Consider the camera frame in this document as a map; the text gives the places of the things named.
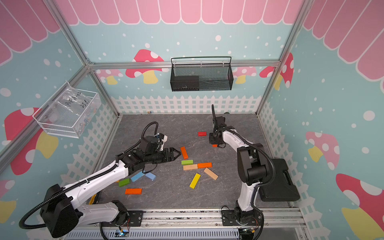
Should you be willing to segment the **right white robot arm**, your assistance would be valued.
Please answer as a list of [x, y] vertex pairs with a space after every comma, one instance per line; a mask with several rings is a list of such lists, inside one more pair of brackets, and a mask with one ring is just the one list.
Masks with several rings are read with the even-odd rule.
[[255, 206], [260, 187], [271, 184], [276, 177], [276, 167], [262, 144], [255, 144], [227, 126], [225, 117], [217, 117], [212, 105], [213, 132], [209, 134], [211, 145], [218, 148], [230, 146], [237, 153], [238, 175], [242, 181], [241, 193], [234, 208], [236, 222], [245, 228], [240, 230], [241, 240], [257, 240], [261, 236], [265, 217]]

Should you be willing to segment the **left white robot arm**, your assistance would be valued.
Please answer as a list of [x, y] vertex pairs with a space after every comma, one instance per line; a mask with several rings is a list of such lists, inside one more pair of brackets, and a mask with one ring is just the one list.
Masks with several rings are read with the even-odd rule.
[[86, 201], [137, 171], [145, 174], [148, 164], [157, 166], [176, 160], [182, 153], [175, 148], [165, 148], [167, 139], [158, 132], [151, 136], [142, 133], [137, 143], [117, 154], [105, 168], [64, 187], [51, 186], [44, 201], [21, 218], [19, 227], [24, 230], [47, 228], [53, 238], [59, 238], [83, 225], [103, 222], [119, 228], [128, 225], [131, 216], [120, 201], [96, 205], [86, 204]]

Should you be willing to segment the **orange block short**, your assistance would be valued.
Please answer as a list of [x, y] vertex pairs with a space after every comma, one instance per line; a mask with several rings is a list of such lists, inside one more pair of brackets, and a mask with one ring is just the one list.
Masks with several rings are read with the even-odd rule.
[[199, 169], [212, 168], [212, 167], [213, 167], [212, 163], [200, 163], [200, 164], [198, 164]]

